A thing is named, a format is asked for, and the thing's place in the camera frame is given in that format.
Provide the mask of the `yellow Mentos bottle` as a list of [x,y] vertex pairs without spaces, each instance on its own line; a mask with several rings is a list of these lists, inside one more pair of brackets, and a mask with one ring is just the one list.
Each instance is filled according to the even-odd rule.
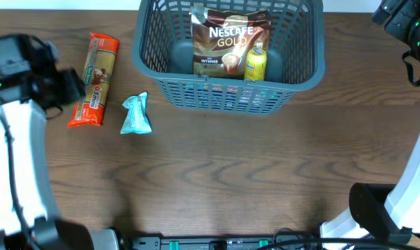
[[257,42],[246,55],[246,68],[244,79],[251,81],[263,81],[267,67],[267,52],[263,48],[263,42]]

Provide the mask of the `small colourful milk carton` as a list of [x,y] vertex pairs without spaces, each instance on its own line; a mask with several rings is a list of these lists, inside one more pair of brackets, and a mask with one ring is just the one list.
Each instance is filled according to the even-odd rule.
[[259,108],[265,103],[266,98],[277,101],[282,97],[282,92],[271,90],[257,90],[253,88],[241,89],[239,87],[221,85],[192,85],[183,84],[186,104],[199,107],[213,106],[214,108],[226,108],[234,110],[235,107],[246,108],[249,104]]

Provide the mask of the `brown Nescafe Gold pouch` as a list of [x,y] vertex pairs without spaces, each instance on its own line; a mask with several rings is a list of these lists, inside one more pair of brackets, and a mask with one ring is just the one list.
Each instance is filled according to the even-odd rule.
[[193,71],[217,78],[244,78],[247,53],[257,44],[266,51],[271,37],[268,10],[241,14],[203,6],[190,8]]

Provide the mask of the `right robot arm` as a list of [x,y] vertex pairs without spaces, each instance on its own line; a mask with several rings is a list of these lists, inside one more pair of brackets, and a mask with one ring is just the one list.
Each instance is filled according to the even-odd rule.
[[[371,17],[387,34],[409,46],[402,58],[420,64],[420,1],[384,0]],[[408,80],[414,67],[405,63]],[[393,249],[406,247],[412,236],[420,239],[420,134],[397,184],[355,183],[348,208],[319,229],[321,249]]]

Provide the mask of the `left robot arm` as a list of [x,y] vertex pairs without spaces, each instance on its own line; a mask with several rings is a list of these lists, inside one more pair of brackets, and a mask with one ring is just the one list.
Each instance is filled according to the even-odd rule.
[[51,190],[47,110],[85,96],[76,71],[57,61],[57,48],[34,35],[0,37],[0,249],[120,250],[115,230],[64,220]]

